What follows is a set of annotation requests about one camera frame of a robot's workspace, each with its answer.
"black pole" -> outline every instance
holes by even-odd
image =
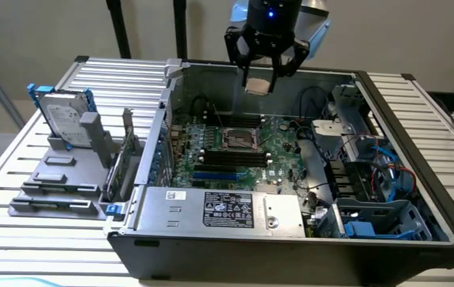
[[[112,24],[114,25],[118,53],[122,59],[132,58],[130,44],[128,42],[126,27],[124,26],[121,0],[106,0],[106,7],[110,11]]]
[[[176,27],[177,58],[188,59],[186,0],[173,0],[173,24]]]

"power supply label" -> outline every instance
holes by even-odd
[[[253,228],[251,194],[205,193],[202,223],[208,227]]]

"white wall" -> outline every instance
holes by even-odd
[[[233,0],[189,0],[189,56],[225,60]],[[454,1],[329,0],[333,25],[309,66],[411,73],[454,89]],[[132,54],[176,56],[172,0],[122,0]],[[54,84],[76,55],[118,57],[104,0],[0,0],[0,83],[25,99],[29,82]]]

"metal rack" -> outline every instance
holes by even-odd
[[[114,137],[124,134],[122,108],[133,108],[136,133],[144,140],[165,88],[164,69],[165,62],[82,58],[57,87],[92,88]],[[454,199],[454,127],[415,81],[390,74],[370,78]],[[144,286],[130,278],[108,244],[102,221],[8,216],[9,201],[46,152],[48,134],[37,112],[0,158],[0,277],[40,277],[62,286]],[[401,286],[454,286],[454,270],[429,270]]]

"motherboard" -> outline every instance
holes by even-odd
[[[297,194],[302,160],[290,120],[178,115],[172,126],[173,187]]]

